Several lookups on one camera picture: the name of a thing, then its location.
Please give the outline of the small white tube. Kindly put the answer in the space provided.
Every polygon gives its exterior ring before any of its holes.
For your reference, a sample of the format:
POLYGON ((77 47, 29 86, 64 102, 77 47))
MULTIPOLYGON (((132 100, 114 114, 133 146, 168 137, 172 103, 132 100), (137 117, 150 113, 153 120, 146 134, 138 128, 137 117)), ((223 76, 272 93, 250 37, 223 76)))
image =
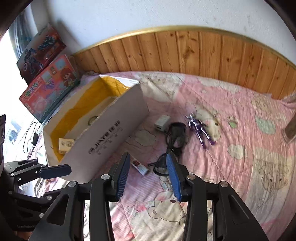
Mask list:
POLYGON ((131 165, 142 175, 145 176, 149 169, 136 159, 132 160, 131 165))

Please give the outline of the gold tissue pack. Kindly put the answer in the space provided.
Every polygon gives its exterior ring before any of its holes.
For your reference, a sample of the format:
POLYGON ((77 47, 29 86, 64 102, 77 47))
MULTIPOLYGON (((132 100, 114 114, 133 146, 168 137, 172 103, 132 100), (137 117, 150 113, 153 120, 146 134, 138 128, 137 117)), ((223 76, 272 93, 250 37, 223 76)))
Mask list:
POLYGON ((58 151, 59 154, 66 154, 74 146, 75 140, 69 138, 59 138, 58 151))

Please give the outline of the black glasses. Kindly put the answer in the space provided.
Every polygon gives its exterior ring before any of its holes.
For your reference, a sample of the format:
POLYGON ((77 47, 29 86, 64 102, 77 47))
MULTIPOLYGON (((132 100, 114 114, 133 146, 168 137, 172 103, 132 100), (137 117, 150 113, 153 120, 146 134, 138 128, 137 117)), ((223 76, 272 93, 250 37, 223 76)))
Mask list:
POLYGON ((185 146, 186 142, 186 125, 184 123, 170 123, 164 131, 166 141, 166 152, 161 154, 156 162, 149 163, 149 167, 153 167, 153 172, 161 177, 168 176, 166 155, 172 152, 178 159, 185 146))

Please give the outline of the purple silver action figure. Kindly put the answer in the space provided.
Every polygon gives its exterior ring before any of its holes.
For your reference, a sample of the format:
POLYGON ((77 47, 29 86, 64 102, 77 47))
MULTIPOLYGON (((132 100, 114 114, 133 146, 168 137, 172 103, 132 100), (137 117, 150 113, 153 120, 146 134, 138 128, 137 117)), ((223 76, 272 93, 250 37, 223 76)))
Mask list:
POLYGON ((203 138, 204 136, 212 146, 216 144, 216 142, 210 137, 205 129, 207 125, 197 119, 193 113, 191 113, 189 116, 186 116, 186 119, 188 120, 189 129, 195 132, 203 149, 206 149, 206 144, 203 138))

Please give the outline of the white power adapter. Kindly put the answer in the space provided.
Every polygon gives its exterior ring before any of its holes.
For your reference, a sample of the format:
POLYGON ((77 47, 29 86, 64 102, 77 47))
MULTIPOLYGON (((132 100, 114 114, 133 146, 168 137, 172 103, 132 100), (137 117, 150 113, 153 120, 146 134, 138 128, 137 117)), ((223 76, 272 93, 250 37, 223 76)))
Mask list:
POLYGON ((161 115, 154 123, 154 128, 158 131, 164 132, 170 122, 171 117, 169 115, 161 115))

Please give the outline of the green tape roll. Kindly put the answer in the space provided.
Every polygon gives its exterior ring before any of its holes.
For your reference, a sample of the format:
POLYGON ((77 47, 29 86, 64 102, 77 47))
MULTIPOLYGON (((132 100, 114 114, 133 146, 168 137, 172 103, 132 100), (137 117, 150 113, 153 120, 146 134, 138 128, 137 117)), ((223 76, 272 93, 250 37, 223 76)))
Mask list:
POLYGON ((91 126, 96 120, 98 119, 98 116, 92 116, 89 120, 88 120, 88 125, 91 126))

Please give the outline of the pink cartoon bed quilt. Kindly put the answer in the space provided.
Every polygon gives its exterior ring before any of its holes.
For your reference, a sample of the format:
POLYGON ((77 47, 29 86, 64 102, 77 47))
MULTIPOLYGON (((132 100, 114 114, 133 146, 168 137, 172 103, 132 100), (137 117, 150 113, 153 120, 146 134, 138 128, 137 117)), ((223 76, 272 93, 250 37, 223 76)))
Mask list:
MULTIPOLYGON (((154 129, 161 114, 182 122, 192 111, 216 141, 203 149, 190 135, 181 158, 189 172, 207 182, 228 181, 246 202, 269 240, 279 240, 295 215, 295 142, 281 134, 295 114, 295 103, 275 100, 244 87, 194 75, 121 72, 138 80, 149 116, 125 141, 142 164, 165 150, 164 136, 154 129)), ((123 200, 112 204, 117 240, 180 240, 185 204, 164 205, 173 195, 168 177, 135 169, 128 175, 123 200)))

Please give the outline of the white cardboard box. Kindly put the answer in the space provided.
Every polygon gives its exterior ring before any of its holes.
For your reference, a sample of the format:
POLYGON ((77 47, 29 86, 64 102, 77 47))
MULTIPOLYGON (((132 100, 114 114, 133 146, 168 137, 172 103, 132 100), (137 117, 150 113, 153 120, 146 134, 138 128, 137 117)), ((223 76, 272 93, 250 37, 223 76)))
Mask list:
POLYGON ((100 167, 149 114, 140 82, 99 75, 76 91, 43 128, 49 166, 68 164, 67 181, 90 181, 100 167), (98 119, 91 125, 92 116, 98 119), (74 146, 62 155, 59 138, 74 139, 74 146))

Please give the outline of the pink toy box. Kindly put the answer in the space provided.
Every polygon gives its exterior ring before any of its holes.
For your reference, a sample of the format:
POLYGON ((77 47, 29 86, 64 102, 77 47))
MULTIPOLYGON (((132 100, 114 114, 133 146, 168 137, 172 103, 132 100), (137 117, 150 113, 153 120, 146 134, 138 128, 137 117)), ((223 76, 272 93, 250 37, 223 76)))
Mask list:
POLYGON ((78 85, 79 75, 72 62, 73 58, 66 54, 56 58, 20 96, 19 100, 40 123, 78 85))

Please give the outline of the dark robot toy box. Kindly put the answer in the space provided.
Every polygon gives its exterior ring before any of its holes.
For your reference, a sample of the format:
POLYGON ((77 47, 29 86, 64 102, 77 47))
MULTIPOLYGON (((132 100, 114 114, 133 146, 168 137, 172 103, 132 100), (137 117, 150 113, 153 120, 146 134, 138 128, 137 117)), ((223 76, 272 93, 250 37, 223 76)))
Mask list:
POLYGON ((59 33, 50 24, 38 32, 16 63, 26 84, 29 85, 65 48, 59 33))

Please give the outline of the wooden headboard panel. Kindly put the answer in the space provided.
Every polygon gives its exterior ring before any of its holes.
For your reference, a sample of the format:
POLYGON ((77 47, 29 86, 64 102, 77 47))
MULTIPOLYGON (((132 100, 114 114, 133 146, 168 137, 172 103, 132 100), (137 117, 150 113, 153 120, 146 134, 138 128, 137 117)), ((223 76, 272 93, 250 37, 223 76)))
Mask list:
POLYGON ((295 65, 259 41, 197 26, 147 28, 117 35, 74 54, 85 71, 162 71, 237 84, 274 99, 295 92, 295 65))

